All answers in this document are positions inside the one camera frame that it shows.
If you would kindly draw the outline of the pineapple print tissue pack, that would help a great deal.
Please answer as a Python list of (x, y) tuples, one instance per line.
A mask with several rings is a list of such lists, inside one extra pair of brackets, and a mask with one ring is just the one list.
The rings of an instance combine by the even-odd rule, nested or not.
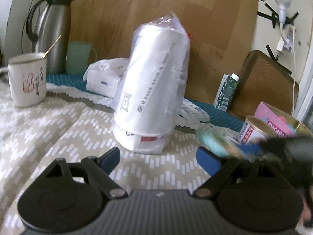
[(213, 126), (208, 124), (198, 130), (196, 135), (200, 140), (203, 147), (210, 150), (213, 154), (219, 157), (233, 156), (238, 159), (242, 159), (242, 151), (239, 149), (239, 143), (234, 138), (237, 134), (233, 133), (232, 130)]

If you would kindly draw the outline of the teal quilted mat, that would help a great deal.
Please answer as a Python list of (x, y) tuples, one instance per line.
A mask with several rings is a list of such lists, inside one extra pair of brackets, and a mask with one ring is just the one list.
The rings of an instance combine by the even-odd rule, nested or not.
[(180, 116), (182, 105), (188, 102), (183, 97), (185, 81), (181, 78), (173, 78), (173, 82), (164, 74), (136, 78), (128, 70), (121, 78), (113, 98), (88, 91), (82, 78), (81, 74), (48, 74), (47, 91), (110, 107), (116, 112), (117, 122), (133, 133), (152, 135), (166, 133), (175, 125), (199, 129), (207, 124), (203, 118), (189, 124)]

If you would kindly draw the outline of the beige patterned tablecloth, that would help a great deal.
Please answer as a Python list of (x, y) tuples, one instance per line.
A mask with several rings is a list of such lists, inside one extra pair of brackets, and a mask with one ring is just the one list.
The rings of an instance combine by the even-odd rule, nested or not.
[[(56, 158), (80, 162), (101, 156), (117, 142), (113, 113), (70, 97), (49, 95), (31, 108), (14, 106), (8, 80), (1, 77), (1, 234), (20, 234), (19, 197)], [(195, 190), (209, 175), (197, 163), (200, 142), (187, 128), (177, 128), (159, 155), (121, 149), (110, 177), (132, 189)]]

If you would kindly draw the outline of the beige paper cup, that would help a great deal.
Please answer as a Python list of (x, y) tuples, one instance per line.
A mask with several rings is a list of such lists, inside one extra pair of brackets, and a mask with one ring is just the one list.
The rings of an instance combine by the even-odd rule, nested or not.
[(275, 131), (266, 122), (249, 115), (237, 135), (237, 141), (240, 144), (250, 144), (275, 135)]

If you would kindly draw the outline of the green white drink carton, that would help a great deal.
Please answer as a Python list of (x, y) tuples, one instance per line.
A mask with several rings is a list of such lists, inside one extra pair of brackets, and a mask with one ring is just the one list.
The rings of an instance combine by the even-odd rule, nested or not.
[(232, 73), (224, 74), (215, 96), (213, 106), (220, 111), (226, 112), (238, 85), (239, 76)]

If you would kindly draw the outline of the gold metal tin box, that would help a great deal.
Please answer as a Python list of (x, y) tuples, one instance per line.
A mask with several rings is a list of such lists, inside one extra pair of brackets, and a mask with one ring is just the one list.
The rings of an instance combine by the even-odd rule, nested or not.
[(294, 134), (312, 136), (312, 132), (303, 123), (297, 121), (290, 114), (275, 107), (272, 108), (272, 111), (280, 118), (280, 120), (284, 121)]

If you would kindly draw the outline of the white tissue pack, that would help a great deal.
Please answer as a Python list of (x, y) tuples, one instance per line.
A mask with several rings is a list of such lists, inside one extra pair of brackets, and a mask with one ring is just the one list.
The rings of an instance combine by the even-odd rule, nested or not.
[(82, 78), (83, 81), (86, 81), (86, 89), (113, 98), (128, 64), (128, 58), (99, 60), (90, 64)]

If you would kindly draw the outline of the wrapped paper cup stack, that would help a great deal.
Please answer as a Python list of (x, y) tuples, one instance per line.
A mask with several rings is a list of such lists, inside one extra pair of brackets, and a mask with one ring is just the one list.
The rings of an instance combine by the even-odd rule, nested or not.
[(140, 25), (118, 91), (112, 132), (125, 149), (159, 154), (176, 126), (188, 76), (190, 38), (172, 13)]

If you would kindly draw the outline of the green plastic cup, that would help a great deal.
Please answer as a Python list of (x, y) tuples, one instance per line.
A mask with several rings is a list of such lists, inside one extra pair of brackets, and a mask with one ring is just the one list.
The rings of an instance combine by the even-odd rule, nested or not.
[(95, 48), (88, 42), (73, 41), (70, 42), (67, 49), (66, 73), (84, 74), (89, 66), (90, 52), (94, 52), (94, 61), (98, 54)]

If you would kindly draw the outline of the white enamel mug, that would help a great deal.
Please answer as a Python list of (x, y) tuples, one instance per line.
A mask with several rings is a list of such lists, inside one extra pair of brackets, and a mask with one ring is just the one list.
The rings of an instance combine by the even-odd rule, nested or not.
[(12, 57), (1, 73), (8, 74), (11, 98), (20, 108), (34, 106), (46, 97), (47, 57), (32, 52)]

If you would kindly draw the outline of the steel thermos jug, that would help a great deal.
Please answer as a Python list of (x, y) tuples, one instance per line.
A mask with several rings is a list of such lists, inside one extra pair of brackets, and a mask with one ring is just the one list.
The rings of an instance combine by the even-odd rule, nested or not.
[[(31, 51), (46, 52), (54, 42), (56, 43), (47, 55), (48, 74), (65, 73), (73, 1), (39, 0), (28, 14), (25, 26), (28, 39), (31, 41)], [(42, 3), (46, 3), (46, 6), (39, 14), (36, 26), (32, 27), (33, 16)]]

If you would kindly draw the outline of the wooden board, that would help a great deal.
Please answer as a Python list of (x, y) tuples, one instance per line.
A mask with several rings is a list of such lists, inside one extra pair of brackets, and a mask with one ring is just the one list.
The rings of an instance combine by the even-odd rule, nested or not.
[(139, 57), (190, 45), (185, 96), (212, 103), (225, 74), (238, 74), (250, 53), (258, 0), (73, 0), (70, 39), (99, 58)]

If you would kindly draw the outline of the black tape strip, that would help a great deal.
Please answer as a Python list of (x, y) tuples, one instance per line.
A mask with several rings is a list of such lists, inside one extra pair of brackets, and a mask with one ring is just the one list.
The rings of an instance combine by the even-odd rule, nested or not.
[(278, 6), (278, 11), (273, 9), (267, 0), (261, 0), (265, 7), (272, 13), (271, 15), (264, 14), (263, 12), (257, 12), (258, 16), (266, 18), (272, 22), (272, 27), (275, 28), (277, 24), (282, 24), (282, 26), (294, 25), (294, 21), (299, 16), (299, 12), (296, 11), (292, 17), (287, 16), (287, 10), (291, 6), (292, 0), (274, 0)]

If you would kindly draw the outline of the white wall plug adapter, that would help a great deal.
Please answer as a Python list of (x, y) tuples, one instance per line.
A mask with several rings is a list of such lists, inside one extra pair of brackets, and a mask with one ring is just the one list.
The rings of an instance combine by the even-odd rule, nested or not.
[(277, 44), (276, 50), (278, 52), (283, 52), (287, 50), (288, 52), (292, 53), (293, 51), (293, 42), (290, 39), (287, 39), (286, 42), (281, 38)]

